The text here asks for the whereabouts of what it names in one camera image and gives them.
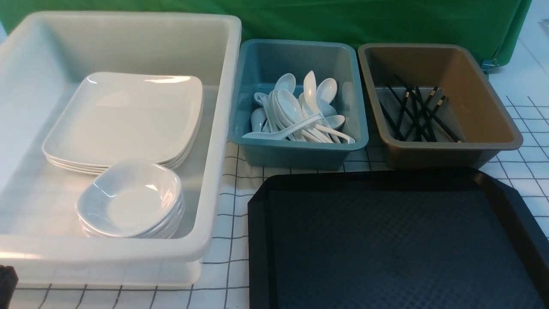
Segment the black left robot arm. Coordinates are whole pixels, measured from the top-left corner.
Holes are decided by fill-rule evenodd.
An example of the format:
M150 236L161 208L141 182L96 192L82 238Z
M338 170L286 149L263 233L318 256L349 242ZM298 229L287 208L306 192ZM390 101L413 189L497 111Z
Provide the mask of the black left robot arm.
M0 308L8 309L19 278L12 266L0 266Z

